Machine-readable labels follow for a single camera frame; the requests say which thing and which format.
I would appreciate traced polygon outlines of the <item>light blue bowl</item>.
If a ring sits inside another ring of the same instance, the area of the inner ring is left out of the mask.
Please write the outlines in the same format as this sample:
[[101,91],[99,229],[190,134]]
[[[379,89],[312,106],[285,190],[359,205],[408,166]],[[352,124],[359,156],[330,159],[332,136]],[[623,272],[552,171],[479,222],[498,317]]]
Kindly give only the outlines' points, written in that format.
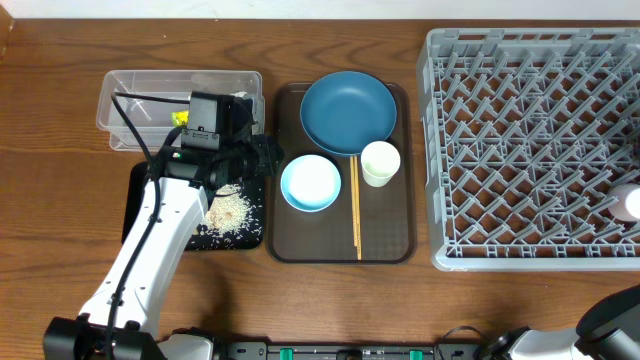
[[337,199],[342,187],[336,165],[320,155],[303,155],[284,168],[280,190],[294,209],[314,213],[328,208]]

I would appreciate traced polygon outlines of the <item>yellow green snack wrapper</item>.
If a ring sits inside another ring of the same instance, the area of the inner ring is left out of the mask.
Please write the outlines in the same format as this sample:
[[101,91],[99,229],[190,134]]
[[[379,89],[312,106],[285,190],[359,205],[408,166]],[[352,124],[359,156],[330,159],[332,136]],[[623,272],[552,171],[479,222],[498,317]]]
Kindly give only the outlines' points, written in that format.
[[170,118],[174,127],[186,126],[189,122],[189,111],[172,112]]

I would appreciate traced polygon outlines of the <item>dark blue plate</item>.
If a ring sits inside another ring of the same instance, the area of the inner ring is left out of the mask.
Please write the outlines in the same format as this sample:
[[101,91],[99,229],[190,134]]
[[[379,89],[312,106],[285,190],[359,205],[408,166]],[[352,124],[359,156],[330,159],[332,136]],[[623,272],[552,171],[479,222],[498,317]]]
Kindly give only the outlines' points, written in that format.
[[372,142],[393,133],[396,101],[377,78],[356,71],[328,74],[303,96],[300,121],[311,141],[338,156],[359,155]]

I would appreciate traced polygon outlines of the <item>white cup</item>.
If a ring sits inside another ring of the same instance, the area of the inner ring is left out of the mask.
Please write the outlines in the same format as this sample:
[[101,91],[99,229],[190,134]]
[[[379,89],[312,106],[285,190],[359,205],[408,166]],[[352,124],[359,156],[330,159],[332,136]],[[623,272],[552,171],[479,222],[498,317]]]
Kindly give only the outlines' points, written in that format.
[[375,141],[363,149],[360,163],[365,182],[372,187],[383,187],[399,170],[401,156],[392,144]]

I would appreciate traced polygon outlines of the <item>pink cup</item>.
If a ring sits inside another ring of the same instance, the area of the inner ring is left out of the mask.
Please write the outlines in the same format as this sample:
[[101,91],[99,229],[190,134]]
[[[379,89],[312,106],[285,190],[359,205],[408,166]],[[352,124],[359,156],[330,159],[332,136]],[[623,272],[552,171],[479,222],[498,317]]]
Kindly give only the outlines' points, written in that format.
[[624,222],[638,222],[640,218],[640,189],[638,184],[623,184],[608,193],[615,203],[608,207],[609,213]]

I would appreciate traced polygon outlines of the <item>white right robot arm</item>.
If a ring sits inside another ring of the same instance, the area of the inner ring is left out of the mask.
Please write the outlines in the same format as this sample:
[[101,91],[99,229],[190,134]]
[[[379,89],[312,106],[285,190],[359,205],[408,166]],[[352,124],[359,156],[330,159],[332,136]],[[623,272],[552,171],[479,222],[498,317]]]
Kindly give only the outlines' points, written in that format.
[[576,327],[539,331],[529,327],[508,332],[484,349],[490,360],[639,360],[639,287],[599,301]]

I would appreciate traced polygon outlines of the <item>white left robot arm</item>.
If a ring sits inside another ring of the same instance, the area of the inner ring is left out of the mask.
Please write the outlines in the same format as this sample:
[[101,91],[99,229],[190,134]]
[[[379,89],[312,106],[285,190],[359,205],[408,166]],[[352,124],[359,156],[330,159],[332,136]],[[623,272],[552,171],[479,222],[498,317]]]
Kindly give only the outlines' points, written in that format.
[[48,359],[211,359],[215,342],[199,332],[157,341],[159,315],[193,231],[218,188],[277,173],[284,151],[268,135],[219,147],[176,147],[167,137],[149,160],[149,182],[118,257],[74,319],[55,317],[43,338]]

